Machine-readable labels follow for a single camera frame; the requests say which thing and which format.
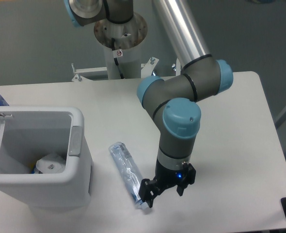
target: trash bin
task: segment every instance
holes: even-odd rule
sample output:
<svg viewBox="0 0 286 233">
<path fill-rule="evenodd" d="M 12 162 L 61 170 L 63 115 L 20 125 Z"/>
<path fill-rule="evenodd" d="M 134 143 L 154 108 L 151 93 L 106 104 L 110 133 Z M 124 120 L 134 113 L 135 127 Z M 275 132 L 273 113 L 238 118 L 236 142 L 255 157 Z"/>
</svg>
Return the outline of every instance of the trash bin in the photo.
<svg viewBox="0 0 286 233">
<path fill-rule="evenodd" d="M 61 173 L 32 174 L 57 153 Z M 0 107 L 0 191 L 30 206 L 83 206 L 90 201 L 93 161 L 81 111 L 71 107 Z"/>
</svg>

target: gray floor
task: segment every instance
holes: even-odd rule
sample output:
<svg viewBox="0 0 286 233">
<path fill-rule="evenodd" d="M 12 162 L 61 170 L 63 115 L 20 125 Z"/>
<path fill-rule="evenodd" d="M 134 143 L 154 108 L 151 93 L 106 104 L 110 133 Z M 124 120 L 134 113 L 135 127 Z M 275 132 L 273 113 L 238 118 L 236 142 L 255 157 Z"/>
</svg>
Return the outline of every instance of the gray floor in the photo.
<svg viewBox="0 0 286 233">
<path fill-rule="evenodd" d="M 142 61 L 155 56 L 160 59 L 159 74 L 171 75 L 176 56 L 152 1 L 134 2 L 149 27 Z M 227 60 L 234 71 L 257 72 L 276 117 L 286 104 L 286 1 L 189 3 L 213 56 Z M 68 82 L 71 63 L 76 68 L 105 65 L 93 25 L 74 28 L 63 0 L 0 2 L 0 85 Z M 286 123 L 278 134 L 286 156 Z"/>
</svg>

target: bolt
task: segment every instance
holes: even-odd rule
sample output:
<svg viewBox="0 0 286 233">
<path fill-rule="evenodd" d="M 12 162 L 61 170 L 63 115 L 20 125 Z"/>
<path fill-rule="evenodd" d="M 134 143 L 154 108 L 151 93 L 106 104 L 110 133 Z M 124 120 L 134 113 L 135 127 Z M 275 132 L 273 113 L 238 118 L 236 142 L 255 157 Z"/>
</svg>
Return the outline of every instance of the bolt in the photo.
<svg viewBox="0 0 286 233">
<path fill-rule="evenodd" d="M 151 65 L 154 64 L 154 61 L 156 61 L 155 57 L 151 57 Z"/>
<path fill-rule="evenodd" d="M 81 78 L 80 74 L 77 74 L 79 81 L 81 82 L 83 79 Z"/>
<path fill-rule="evenodd" d="M 175 63 L 173 63 L 171 67 L 174 71 L 176 71 L 176 64 Z"/>
<path fill-rule="evenodd" d="M 71 65 L 72 65 L 73 73 L 75 73 L 75 72 L 76 72 L 76 69 L 75 69 L 75 67 L 74 67 L 74 63 L 72 63 Z"/>
</svg>

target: blue joint cap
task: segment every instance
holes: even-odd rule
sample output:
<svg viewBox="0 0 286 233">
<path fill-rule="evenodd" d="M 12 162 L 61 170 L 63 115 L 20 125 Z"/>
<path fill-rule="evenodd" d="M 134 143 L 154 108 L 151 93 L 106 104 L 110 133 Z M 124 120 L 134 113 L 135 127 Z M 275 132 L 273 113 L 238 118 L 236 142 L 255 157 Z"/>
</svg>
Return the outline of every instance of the blue joint cap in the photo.
<svg viewBox="0 0 286 233">
<path fill-rule="evenodd" d="M 148 76 L 148 77 L 144 78 L 141 81 L 140 85 L 138 86 L 137 96 L 138 96 L 142 106 L 143 106 L 143 97 L 144 97 L 146 90 L 154 81 L 157 81 L 157 80 L 163 80 L 163 79 L 161 79 L 159 76 Z"/>
<path fill-rule="evenodd" d="M 221 85 L 217 94 L 229 89 L 234 82 L 234 74 L 229 64 L 224 60 L 216 60 L 221 69 Z"/>
<path fill-rule="evenodd" d="M 162 120 L 166 129 L 179 139 L 196 137 L 200 128 L 201 110 L 186 98 L 170 100 L 163 110 Z"/>
<path fill-rule="evenodd" d="M 81 27 L 80 24 L 76 21 L 76 19 L 74 18 L 74 15 L 72 14 L 72 11 L 71 11 L 71 8 L 70 8 L 70 3 L 69 3 L 69 0 L 64 0 L 64 4 L 65 4 L 65 7 L 66 7 L 66 11 L 67 13 L 69 14 L 70 18 L 71 18 L 71 21 L 74 25 L 74 27 L 78 28 L 78 27 Z"/>
</svg>

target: white table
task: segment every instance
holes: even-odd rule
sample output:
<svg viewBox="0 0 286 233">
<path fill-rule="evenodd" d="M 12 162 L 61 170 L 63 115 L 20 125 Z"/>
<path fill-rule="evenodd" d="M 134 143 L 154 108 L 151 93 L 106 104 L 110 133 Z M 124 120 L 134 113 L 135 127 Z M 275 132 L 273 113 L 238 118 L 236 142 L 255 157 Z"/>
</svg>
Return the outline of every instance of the white table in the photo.
<svg viewBox="0 0 286 233">
<path fill-rule="evenodd" d="M 136 97 L 140 80 L 0 86 L 10 105 L 75 106 L 95 166 L 92 199 L 78 209 L 40 209 L 0 192 L 0 233 L 242 232 L 286 228 L 286 162 L 257 74 L 234 74 L 230 90 L 199 102 L 201 129 L 191 163 L 195 184 L 136 210 L 108 147 L 124 142 L 153 178 L 159 131 Z"/>
</svg>

